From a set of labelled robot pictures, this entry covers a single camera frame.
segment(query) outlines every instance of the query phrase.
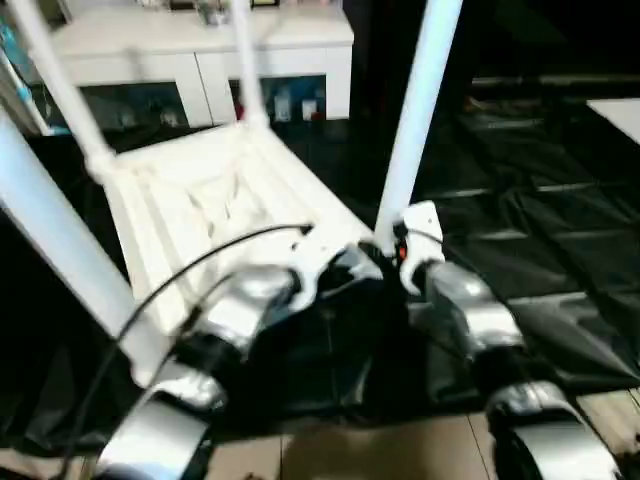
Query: white table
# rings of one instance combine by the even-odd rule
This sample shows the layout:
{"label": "white table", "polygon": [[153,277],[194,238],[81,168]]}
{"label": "white table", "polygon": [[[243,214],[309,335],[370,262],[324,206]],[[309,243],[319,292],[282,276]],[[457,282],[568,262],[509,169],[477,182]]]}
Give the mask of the white table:
{"label": "white table", "polygon": [[588,105],[640,144],[640,98],[590,100]]}

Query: tile floor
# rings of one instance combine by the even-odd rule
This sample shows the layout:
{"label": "tile floor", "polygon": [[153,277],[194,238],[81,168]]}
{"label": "tile floor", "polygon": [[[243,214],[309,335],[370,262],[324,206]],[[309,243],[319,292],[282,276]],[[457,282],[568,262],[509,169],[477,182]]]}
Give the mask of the tile floor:
{"label": "tile floor", "polygon": [[[637,392],[580,399],[610,448],[635,451]],[[295,435],[226,444],[207,480],[496,480],[484,415],[441,417],[388,428],[325,427]],[[53,477],[59,462],[0,451],[0,466],[33,478]],[[81,462],[74,465],[80,478]]]}

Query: white cabinet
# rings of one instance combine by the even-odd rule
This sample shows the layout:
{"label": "white cabinet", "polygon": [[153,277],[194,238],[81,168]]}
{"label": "white cabinet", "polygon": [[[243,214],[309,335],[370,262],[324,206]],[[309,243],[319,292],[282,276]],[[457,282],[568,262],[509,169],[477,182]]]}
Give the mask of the white cabinet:
{"label": "white cabinet", "polygon": [[[261,78],[320,77],[326,117],[349,116],[353,32],[339,5],[259,8],[250,21]],[[236,118],[231,25],[206,27],[194,12],[103,7],[57,30],[53,44],[76,85],[172,82],[190,126]]]}
{"label": "white cabinet", "polygon": [[[234,121],[230,82],[240,77],[238,55],[235,52],[198,53],[197,59],[214,121]],[[324,76],[326,117],[349,117],[350,46],[260,50],[256,63],[261,78]]]}
{"label": "white cabinet", "polygon": [[198,65],[192,53],[167,55],[115,54],[63,57],[71,81],[78,86],[175,83],[190,126],[211,125]]}

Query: white shelf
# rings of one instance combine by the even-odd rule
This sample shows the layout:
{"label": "white shelf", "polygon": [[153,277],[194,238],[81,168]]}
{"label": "white shelf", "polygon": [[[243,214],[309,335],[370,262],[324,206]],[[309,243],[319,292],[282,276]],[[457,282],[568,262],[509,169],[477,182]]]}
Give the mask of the white shelf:
{"label": "white shelf", "polygon": [[[338,5],[257,8],[251,31],[258,48],[351,46],[353,32]],[[235,50],[231,25],[207,27],[193,11],[139,6],[91,10],[53,35],[59,55],[162,54]]]}

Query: black tarp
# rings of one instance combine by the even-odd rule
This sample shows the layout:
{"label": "black tarp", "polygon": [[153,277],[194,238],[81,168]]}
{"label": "black tarp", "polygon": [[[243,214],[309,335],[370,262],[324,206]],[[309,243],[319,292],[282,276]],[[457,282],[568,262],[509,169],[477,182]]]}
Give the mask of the black tarp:
{"label": "black tarp", "polygon": [[[390,144],[366,123],[343,127],[278,133],[371,223]],[[181,133],[134,131],[109,141],[122,150]],[[31,144],[124,268],[104,195],[83,174],[73,141]],[[556,105],[442,116],[421,166],[414,200],[435,200],[449,258],[509,302],[528,341],[574,393],[640,385],[639,158],[640,147],[586,107]],[[107,339],[6,219],[3,228],[3,298],[14,308],[5,310],[0,349],[0,433],[6,445],[55,455]],[[438,322],[429,335],[385,330],[405,320],[376,305],[356,292],[265,335],[220,428],[244,436],[301,419],[386,423],[477,408],[463,365],[430,340],[450,342],[447,330]],[[360,387],[366,404],[354,395]],[[84,450],[99,448],[136,395],[120,358]]]}

